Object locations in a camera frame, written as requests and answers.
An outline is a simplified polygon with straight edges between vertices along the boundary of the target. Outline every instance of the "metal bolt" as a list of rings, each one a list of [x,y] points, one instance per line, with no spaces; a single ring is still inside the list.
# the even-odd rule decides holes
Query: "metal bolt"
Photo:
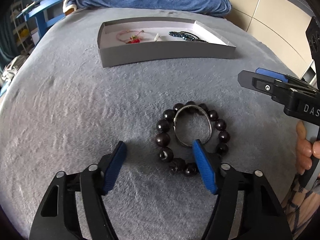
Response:
[[[59,171],[58,173],[57,173],[57,175],[56,175],[56,177],[57,178],[61,178],[61,177],[63,177],[64,176],[64,171]]]
[[[230,170],[230,165],[228,163],[223,163],[221,164],[221,169],[225,170],[225,171],[228,171]]]
[[[97,164],[92,164],[89,166],[89,171],[95,171],[98,168]]]
[[[262,177],[263,176],[263,173],[262,171],[255,171],[254,174],[258,177]]]

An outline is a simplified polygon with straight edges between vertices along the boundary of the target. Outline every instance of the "dark brown bead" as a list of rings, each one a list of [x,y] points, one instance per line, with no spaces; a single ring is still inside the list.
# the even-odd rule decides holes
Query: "dark brown bead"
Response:
[[[206,104],[202,103],[202,104],[199,104],[199,106],[200,106],[206,113],[208,113],[209,109],[208,109],[208,107],[207,107]]]
[[[193,176],[198,173],[198,167],[196,163],[188,163],[184,169],[184,174],[187,176]]]
[[[157,130],[159,132],[168,132],[170,130],[170,123],[166,119],[161,119],[157,122]]]
[[[170,171],[173,173],[183,171],[185,169],[186,162],[182,158],[173,158],[170,165]]]
[[[173,160],[173,151],[168,147],[161,148],[159,158],[161,161],[169,163]]]
[[[224,153],[227,153],[229,150],[228,144],[226,143],[219,143],[216,147],[216,153],[222,155]]]
[[[222,119],[218,119],[214,126],[218,131],[224,131],[227,128],[226,122]]]
[[[173,106],[173,110],[175,113],[177,113],[181,108],[184,107],[184,104],[182,103],[176,103],[174,106]]]
[[[219,116],[216,110],[210,110],[208,112],[208,116],[211,122],[215,122],[218,120]]]
[[[219,141],[227,143],[230,141],[230,134],[227,131],[221,131],[218,135]]]
[[[172,109],[167,109],[163,112],[162,117],[167,119],[169,122],[172,122],[176,113]]]
[[[186,103],[186,106],[189,106],[189,105],[195,105],[196,106],[196,103],[194,101],[188,101]],[[193,107],[190,107],[190,108],[187,108],[186,109],[186,112],[188,114],[195,114],[197,112],[197,109],[196,108],[193,108]]]
[[[166,147],[170,143],[169,134],[162,132],[156,135],[156,144],[160,147]]]

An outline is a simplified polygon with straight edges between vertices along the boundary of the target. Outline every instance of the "finger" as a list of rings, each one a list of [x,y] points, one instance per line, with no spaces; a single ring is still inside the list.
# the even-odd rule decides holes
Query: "finger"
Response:
[[[304,140],[307,136],[307,130],[304,127],[304,124],[301,120],[297,123],[296,132],[297,132],[298,138],[301,140]]]
[[[305,155],[306,157],[311,157],[312,155],[312,145],[308,140],[301,140],[301,139],[297,139],[297,144],[296,144],[296,153],[297,154],[302,154]]]
[[[302,174],[304,173],[304,171],[305,171],[305,169],[302,168],[301,165],[300,165],[298,162],[296,162],[296,169],[297,169],[297,172],[298,172],[300,175],[302,175]]]
[[[312,153],[316,158],[320,159],[320,141],[316,141],[313,144]]]
[[[300,164],[300,166],[302,168],[304,168],[305,170],[310,170],[311,166],[312,166],[312,161],[310,158],[308,158],[305,155],[302,154],[298,154],[297,155],[297,162]]]

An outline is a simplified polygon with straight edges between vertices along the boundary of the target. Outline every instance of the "curtain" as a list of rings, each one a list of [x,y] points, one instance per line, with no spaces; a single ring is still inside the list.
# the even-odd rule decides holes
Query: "curtain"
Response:
[[[20,53],[14,40],[10,21],[11,11],[0,20],[0,71]]]

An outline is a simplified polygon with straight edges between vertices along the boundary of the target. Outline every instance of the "desk leg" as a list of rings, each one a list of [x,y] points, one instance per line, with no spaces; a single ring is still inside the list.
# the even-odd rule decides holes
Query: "desk leg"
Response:
[[[47,28],[47,23],[45,22],[44,13],[43,12],[37,13],[35,15],[35,17],[36,17],[36,22],[37,22],[37,26],[38,26],[39,38],[41,40],[42,37],[47,32],[47,29],[48,29]]]

